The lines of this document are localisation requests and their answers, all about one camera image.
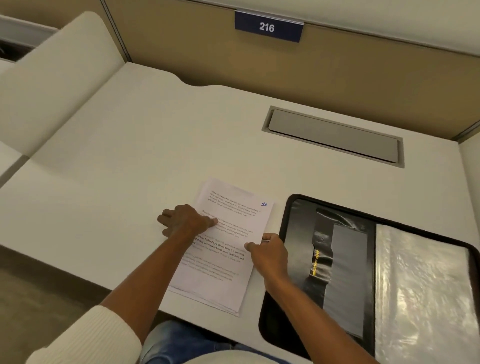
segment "blue sign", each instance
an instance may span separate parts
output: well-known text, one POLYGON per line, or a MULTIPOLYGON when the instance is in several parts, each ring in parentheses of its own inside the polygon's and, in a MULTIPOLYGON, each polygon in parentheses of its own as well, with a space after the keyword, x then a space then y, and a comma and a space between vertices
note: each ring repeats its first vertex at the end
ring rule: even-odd
POLYGON ((303 22, 236 10, 235 29, 299 43, 303 22))

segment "white sleeve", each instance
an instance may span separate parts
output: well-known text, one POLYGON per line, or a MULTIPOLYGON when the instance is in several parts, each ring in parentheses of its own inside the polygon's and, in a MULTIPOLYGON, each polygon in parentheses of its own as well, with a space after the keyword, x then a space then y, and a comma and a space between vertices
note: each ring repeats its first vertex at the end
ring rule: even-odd
POLYGON ((135 364, 141 350, 140 340, 120 316, 95 306, 26 364, 135 364))

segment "person's lap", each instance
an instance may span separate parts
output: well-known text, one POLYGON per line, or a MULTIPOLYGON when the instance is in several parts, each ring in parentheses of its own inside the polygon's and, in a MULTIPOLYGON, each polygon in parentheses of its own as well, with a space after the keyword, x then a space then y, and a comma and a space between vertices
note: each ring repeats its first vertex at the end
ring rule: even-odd
POLYGON ((195 327, 178 321, 165 321, 152 330, 140 354, 140 364, 183 364, 201 355, 223 350, 253 352, 277 363, 288 364, 245 345, 210 340, 195 327))

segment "brown partition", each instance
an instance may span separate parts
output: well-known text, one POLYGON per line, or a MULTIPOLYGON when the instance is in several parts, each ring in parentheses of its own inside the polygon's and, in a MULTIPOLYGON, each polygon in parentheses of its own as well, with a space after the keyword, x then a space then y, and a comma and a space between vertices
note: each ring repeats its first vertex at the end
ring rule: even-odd
POLYGON ((133 62, 452 138, 480 120, 480 58, 306 25, 299 44, 234 29, 234 11, 107 0, 133 62))
POLYGON ((86 11, 96 12, 102 17, 125 59, 100 0, 0 0, 0 14, 58 29, 86 11))

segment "stack of paper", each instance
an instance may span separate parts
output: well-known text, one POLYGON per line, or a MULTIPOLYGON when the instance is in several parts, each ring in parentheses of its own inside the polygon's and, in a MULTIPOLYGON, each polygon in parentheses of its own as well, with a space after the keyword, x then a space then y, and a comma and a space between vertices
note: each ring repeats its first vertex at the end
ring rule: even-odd
POLYGON ((169 291, 238 316, 253 269, 244 244, 262 241, 272 206, 270 200, 209 180, 194 207, 218 224, 195 238, 169 291))

